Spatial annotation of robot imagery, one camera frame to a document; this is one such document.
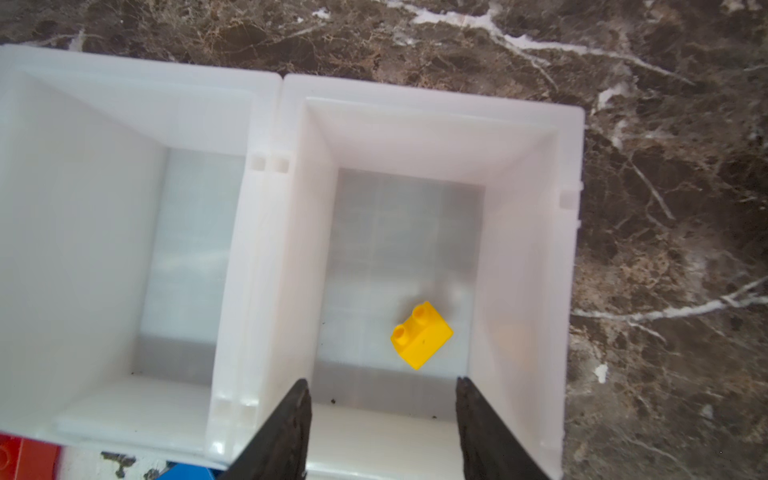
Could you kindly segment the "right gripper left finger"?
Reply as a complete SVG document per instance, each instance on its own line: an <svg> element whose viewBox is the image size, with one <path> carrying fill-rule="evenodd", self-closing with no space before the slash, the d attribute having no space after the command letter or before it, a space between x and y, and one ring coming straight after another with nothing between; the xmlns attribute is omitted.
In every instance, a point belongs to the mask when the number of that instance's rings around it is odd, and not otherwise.
<svg viewBox="0 0 768 480"><path fill-rule="evenodd" d="M219 479L305 479L311 406L308 381L299 379Z"/></svg>

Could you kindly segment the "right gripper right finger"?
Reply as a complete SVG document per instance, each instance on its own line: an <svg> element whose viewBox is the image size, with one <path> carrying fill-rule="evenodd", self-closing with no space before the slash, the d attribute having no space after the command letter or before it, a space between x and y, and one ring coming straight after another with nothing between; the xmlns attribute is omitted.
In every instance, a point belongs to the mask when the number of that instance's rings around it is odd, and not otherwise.
<svg viewBox="0 0 768 480"><path fill-rule="evenodd" d="M457 378L456 415L467 480L549 479L468 377Z"/></svg>

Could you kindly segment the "red lego brick cluster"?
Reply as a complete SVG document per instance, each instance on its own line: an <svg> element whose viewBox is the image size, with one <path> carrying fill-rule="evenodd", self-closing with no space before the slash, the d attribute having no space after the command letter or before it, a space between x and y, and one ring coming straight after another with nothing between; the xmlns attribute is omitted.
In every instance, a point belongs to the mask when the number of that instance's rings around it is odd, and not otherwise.
<svg viewBox="0 0 768 480"><path fill-rule="evenodd" d="M1 480L52 480L56 478L59 445L1 435Z"/></svg>

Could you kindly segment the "blue lego brick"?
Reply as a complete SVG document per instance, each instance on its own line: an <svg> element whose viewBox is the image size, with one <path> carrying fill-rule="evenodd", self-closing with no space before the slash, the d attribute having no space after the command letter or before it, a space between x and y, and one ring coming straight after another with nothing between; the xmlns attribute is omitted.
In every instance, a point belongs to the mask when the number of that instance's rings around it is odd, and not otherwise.
<svg viewBox="0 0 768 480"><path fill-rule="evenodd" d="M182 463L173 463L158 480L215 480L216 475L213 470L198 466Z"/></svg>

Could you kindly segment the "small yellow lego brick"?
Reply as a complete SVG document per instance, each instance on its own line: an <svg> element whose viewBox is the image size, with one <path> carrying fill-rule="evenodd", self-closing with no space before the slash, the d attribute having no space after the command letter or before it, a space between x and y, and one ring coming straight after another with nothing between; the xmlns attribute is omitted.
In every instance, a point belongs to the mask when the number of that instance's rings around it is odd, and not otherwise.
<svg viewBox="0 0 768 480"><path fill-rule="evenodd" d="M412 369L419 370L453 336L453 330L429 302L417 305L395 326L390 340L394 350Z"/></svg>

